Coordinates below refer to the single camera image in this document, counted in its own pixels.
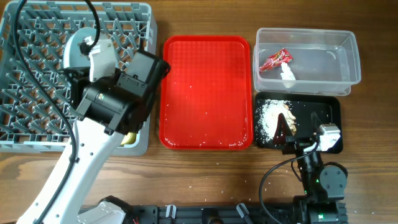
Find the transparent container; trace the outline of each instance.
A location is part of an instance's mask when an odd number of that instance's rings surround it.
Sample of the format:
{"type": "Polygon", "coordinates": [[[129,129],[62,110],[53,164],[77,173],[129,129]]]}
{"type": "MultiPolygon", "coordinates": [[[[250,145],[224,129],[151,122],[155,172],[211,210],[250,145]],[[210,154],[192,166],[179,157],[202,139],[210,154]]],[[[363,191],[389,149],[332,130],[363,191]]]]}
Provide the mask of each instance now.
{"type": "Polygon", "coordinates": [[[253,56],[257,91],[348,95],[361,81],[358,46],[352,32],[343,30],[262,28],[257,31],[253,56]],[[266,59],[285,48],[296,80],[283,80],[280,66],[260,72],[266,59]]]}

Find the candy wrapper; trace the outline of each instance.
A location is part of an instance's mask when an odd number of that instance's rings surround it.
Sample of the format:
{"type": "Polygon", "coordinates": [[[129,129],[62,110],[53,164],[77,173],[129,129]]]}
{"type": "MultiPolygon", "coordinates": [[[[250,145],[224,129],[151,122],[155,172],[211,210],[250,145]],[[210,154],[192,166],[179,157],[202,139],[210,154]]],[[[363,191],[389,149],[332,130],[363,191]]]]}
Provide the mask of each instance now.
{"type": "Polygon", "coordinates": [[[260,72],[264,72],[266,70],[272,69],[276,66],[281,65],[281,63],[289,63],[293,60],[292,55],[286,50],[281,49],[276,54],[271,55],[267,58],[266,62],[262,66],[260,66],[260,72]]]}

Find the wood grain surface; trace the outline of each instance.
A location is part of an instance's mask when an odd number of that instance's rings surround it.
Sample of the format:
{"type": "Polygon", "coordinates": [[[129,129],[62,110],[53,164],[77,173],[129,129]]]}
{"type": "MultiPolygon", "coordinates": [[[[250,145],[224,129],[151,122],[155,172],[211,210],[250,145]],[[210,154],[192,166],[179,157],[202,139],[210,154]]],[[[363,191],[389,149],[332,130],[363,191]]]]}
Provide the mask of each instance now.
{"type": "MultiPolygon", "coordinates": [[[[261,27],[350,30],[361,57],[362,81],[339,97],[342,153],[323,160],[349,171],[350,223],[398,223],[398,1],[147,1],[158,25],[157,52],[176,34],[240,35],[254,47],[261,27]]],[[[7,1],[0,2],[3,10],[7,1]]],[[[258,202],[265,171],[286,160],[252,145],[240,152],[172,151],[159,141],[159,105],[151,117],[148,152],[111,157],[85,205],[113,195],[131,204],[205,205],[258,202]]],[[[60,154],[0,154],[0,223],[21,216],[60,154]]],[[[266,202],[289,202],[302,186],[289,166],[266,184],[266,202]]]]}

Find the red plastic tray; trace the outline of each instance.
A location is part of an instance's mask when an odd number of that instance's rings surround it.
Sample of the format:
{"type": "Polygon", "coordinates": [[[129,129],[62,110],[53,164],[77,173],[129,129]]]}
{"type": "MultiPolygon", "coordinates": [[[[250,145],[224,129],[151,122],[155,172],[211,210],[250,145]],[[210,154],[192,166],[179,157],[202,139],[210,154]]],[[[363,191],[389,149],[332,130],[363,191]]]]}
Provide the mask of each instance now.
{"type": "Polygon", "coordinates": [[[253,139],[250,46],[238,36],[174,36],[164,45],[159,137],[171,149],[247,148],[253,139]]]}

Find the gray dish rack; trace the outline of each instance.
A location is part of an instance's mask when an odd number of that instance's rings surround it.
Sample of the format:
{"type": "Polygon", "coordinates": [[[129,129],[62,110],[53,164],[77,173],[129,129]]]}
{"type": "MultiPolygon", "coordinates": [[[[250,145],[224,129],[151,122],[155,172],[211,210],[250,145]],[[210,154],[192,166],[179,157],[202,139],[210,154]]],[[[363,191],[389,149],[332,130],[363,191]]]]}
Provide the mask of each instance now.
{"type": "MultiPolygon", "coordinates": [[[[52,111],[16,59],[12,21],[18,1],[5,8],[0,23],[0,152],[63,151],[69,138],[65,125],[52,111]]],[[[157,24],[146,3],[93,2],[101,31],[114,42],[119,68],[125,70],[136,49],[156,51],[157,24]]],[[[94,17],[81,2],[28,1],[21,12],[19,41],[30,69],[69,122],[75,111],[62,68],[66,42],[78,29],[94,26],[94,17]]],[[[118,147],[113,155],[140,156],[148,148],[149,118],[134,144],[118,147]]]]}

